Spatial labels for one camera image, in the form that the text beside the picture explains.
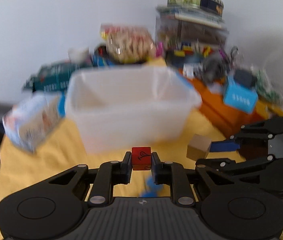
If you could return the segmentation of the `wooden cube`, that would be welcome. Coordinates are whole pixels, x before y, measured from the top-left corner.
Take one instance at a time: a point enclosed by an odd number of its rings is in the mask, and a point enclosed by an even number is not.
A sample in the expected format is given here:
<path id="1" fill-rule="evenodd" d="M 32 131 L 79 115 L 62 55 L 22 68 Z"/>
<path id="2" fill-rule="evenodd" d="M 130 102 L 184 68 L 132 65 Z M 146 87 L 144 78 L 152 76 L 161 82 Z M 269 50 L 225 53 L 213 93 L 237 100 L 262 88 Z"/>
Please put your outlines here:
<path id="1" fill-rule="evenodd" d="M 186 157 L 193 161 L 205 159 L 210 152 L 211 143 L 210 138 L 195 134 L 187 145 Z"/>

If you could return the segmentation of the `red cube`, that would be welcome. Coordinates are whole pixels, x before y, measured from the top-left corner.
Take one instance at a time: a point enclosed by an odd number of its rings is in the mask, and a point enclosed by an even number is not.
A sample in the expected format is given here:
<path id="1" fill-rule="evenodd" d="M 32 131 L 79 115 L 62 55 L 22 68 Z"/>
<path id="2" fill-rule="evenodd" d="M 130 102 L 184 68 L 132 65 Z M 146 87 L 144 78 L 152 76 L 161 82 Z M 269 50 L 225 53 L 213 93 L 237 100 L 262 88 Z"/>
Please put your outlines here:
<path id="1" fill-rule="evenodd" d="M 151 148 L 150 147 L 133 147 L 132 167 L 134 171 L 146 171 L 151 169 Z"/>

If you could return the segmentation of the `blue building block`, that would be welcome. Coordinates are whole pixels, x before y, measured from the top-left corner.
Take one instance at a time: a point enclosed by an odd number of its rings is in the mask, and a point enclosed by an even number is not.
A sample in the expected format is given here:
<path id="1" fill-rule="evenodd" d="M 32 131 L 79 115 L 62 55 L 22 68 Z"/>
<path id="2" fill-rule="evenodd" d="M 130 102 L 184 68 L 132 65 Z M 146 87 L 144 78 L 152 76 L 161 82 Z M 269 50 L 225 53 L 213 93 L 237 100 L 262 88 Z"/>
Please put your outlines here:
<path id="1" fill-rule="evenodd" d="M 155 184 L 152 176 L 149 176 L 145 180 L 146 189 L 140 194 L 141 198 L 156 198 L 159 196 L 159 192 L 163 189 L 162 184 Z"/>

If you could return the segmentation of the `orange box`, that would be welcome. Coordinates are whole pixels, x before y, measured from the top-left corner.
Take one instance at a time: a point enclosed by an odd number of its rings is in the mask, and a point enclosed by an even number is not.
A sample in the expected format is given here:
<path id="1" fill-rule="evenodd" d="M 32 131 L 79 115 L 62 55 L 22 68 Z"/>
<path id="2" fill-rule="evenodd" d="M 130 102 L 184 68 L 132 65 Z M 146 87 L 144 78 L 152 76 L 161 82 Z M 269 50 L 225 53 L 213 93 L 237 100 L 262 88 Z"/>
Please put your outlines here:
<path id="1" fill-rule="evenodd" d="M 241 110 L 227 106 L 223 102 L 223 96 L 212 94 L 210 90 L 198 79 L 186 80 L 193 85 L 202 97 L 202 105 L 199 111 L 227 138 L 238 133 L 242 125 L 263 121 L 256 110 L 247 114 Z"/>

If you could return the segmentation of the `blue small box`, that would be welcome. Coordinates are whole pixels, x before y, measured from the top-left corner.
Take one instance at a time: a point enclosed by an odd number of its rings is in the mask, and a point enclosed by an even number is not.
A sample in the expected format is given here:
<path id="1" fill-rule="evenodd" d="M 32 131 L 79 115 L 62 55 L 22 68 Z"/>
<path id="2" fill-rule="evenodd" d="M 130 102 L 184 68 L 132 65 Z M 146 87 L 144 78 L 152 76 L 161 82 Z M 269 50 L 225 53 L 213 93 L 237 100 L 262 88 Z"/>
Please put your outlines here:
<path id="1" fill-rule="evenodd" d="M 255 89 L 248 89 L 235 82 L 232 76 L 227 76 L 223 102 L 225 105 L 251 114 L 258 100 Z"/>

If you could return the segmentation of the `white plastic bin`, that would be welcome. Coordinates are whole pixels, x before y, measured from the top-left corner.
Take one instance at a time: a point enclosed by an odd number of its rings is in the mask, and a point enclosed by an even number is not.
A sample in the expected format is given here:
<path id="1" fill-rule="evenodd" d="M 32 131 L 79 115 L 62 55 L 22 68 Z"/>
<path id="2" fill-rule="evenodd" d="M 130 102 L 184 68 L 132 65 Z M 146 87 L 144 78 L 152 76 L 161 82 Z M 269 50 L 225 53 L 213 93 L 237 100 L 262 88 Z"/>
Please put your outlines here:
<path id="1" fill-rule="evenodd" d="M 65 115 L 88 154 L 176 139 L 202 104 L 192 84 L 169 67 L 79 70 L 69 81 Z"/>

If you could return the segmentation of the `black power adapter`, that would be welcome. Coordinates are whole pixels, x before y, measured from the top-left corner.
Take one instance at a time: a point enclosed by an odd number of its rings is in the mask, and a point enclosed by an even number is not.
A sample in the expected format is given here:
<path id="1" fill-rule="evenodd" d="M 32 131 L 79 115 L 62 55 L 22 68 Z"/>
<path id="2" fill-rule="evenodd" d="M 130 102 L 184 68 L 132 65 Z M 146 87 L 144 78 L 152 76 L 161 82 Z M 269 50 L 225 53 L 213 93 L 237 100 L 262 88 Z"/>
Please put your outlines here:
<path id="1" fill-rule="evenodd" d="M 234 73 L 234 81 L 243 87 L 251 89 L 255 87 L 257 77 L 249 70 L 237 69 Z"/>

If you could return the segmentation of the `yellow cloth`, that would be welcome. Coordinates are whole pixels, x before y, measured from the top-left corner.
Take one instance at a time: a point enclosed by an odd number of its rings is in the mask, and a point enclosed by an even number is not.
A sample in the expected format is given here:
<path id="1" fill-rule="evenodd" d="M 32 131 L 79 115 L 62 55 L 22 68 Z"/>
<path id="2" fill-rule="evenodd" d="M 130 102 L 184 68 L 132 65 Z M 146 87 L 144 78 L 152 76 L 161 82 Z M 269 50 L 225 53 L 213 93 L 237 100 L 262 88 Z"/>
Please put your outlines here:
<path id="1" fill-rule="evenodd" d="M 194 109 L 185 123 L 180 137 L 149 144 L 161 160 L 175 161 L 192 168 L 194 161 L 186 157 L 187 144 L 194 134 L 211 140 L 226 138 L 199 109 Z M 19 150 L 3 138 L 0 147 L 0 201 L 9 194 L 54 176 L 77 164 L 97 168 L 111 160 L 121 160 L 130 147 L 99 154 L 86 153 L 76 125 L 63 120 L 35 154 Z"/>

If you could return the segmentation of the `baby wipes pack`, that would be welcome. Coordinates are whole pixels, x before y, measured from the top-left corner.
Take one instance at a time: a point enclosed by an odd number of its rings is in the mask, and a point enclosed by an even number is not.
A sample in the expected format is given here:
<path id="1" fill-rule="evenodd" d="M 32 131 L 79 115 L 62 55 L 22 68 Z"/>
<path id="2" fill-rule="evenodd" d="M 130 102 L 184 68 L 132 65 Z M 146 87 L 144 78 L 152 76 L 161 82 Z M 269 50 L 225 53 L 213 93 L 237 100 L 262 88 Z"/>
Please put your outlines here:
<path id="1" fill-rule="evenodd" d="M 65 116 L 61 92 L 36 91 L 3 116 L 6 136 L 17 147 L 33 152 Z"/>

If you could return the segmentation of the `dark green box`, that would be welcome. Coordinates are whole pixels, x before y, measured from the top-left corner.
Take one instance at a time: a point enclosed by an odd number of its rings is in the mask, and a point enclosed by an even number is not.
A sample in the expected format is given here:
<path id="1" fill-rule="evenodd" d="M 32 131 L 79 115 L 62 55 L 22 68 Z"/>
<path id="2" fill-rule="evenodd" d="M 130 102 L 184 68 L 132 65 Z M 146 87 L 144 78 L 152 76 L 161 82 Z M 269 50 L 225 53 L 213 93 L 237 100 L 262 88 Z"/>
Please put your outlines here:
<path id="1" fill-rule="evenodd" d="M 73 72 L 91 68 L 90 62 L 81 64 L 71 62 L 57 62 L 43 65 L 37 74 L 31 75 L 25 82 L 23 90 L 54 92 L 65 92 L 69 85 L 69 80 Z"/>

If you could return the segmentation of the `clear box of toys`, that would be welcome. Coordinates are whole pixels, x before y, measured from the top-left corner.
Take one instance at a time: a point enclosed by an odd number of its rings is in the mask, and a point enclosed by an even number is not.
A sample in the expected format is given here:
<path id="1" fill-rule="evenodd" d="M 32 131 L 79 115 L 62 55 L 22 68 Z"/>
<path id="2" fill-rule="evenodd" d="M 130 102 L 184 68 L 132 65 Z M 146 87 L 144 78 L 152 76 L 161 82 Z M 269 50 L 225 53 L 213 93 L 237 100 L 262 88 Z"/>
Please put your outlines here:
<path id="1" fill-rule="evenodd" d="M 181 5 L 159 5 L 156 11 L 156 42 L 166 52 L 183 50 L 206 56 L 227 41 L 224 20 L 211 12 Z"/>

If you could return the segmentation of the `white cup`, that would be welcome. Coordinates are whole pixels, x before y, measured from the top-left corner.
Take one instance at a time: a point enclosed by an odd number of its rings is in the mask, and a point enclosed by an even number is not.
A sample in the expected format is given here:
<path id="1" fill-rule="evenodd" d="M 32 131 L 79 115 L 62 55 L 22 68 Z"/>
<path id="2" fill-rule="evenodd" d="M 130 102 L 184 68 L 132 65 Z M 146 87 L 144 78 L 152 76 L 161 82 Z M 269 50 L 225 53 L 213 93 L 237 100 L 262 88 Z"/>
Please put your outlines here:
<path id="1" fill-rule="evenodd" d="M 68 57 L 72 63 L 82 63 L 88 56 L 89 48 L 70 48 L 68 50 Z"/>

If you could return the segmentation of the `snack bag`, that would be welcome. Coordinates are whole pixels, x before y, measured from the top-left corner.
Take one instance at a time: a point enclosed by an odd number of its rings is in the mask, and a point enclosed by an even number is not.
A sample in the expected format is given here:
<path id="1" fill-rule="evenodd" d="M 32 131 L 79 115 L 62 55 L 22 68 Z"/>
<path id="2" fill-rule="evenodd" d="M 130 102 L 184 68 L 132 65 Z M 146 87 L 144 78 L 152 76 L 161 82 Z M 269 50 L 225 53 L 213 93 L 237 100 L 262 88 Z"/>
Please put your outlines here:
<path id="1" fill-rule="evenodd" d="M 137 63 L 157 54 L 157 46 L 147 28 L 132 25 L 103 24 L 101 37 L 108 55 L 120 63 Z"/>

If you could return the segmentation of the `round tin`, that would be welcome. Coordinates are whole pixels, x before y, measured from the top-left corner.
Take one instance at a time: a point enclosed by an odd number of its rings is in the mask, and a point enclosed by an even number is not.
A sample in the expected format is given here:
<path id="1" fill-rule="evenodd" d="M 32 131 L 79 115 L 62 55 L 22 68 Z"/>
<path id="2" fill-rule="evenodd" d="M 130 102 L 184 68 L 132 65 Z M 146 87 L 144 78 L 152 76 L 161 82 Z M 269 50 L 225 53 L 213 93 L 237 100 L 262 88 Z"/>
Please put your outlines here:
<path id="1" fill-rule="evenodd" d="M 222 17 L 224 11 L 224 3 L 221 0 L 167 0 L 167 4 L 201 9 L 219 17 Z"/>

